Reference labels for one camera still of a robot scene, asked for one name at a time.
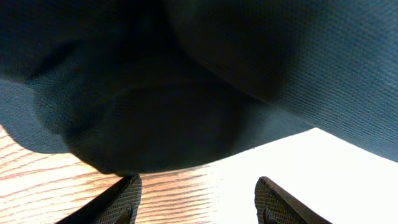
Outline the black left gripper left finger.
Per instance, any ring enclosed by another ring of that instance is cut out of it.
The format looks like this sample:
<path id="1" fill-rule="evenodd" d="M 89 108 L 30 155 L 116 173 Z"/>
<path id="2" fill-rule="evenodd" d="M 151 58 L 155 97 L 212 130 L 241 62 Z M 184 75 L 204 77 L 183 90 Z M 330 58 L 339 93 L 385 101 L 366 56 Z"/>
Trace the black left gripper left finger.
<path id="1" fill-rule="evenodd" d="M 57 224 L 134 223 L 141 195 L 140 176 L 136 174 L 123 177 L 85 206 L 58 221 Z"/>

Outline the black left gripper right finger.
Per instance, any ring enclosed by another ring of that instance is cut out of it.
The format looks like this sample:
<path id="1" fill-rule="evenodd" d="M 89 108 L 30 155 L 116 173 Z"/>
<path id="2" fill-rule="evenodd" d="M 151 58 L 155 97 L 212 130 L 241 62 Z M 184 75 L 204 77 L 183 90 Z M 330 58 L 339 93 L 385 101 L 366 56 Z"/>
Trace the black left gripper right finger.
<path id="1" fill-rule="evenodd" d="M 258 224 L 331 224 L 268 177 L 255 188 Z"/>

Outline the black t-shirt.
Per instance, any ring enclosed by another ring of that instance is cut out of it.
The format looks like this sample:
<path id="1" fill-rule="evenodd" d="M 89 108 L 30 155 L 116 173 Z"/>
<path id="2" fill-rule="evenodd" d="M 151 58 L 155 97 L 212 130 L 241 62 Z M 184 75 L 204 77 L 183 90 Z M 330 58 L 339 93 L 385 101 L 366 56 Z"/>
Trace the black t-shirt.
<path id="1" fill-rule="evenodd" d="M 322 129 L 397 160 L 397 2 L 1 2 L 1 125 L 104 174 Z"/>

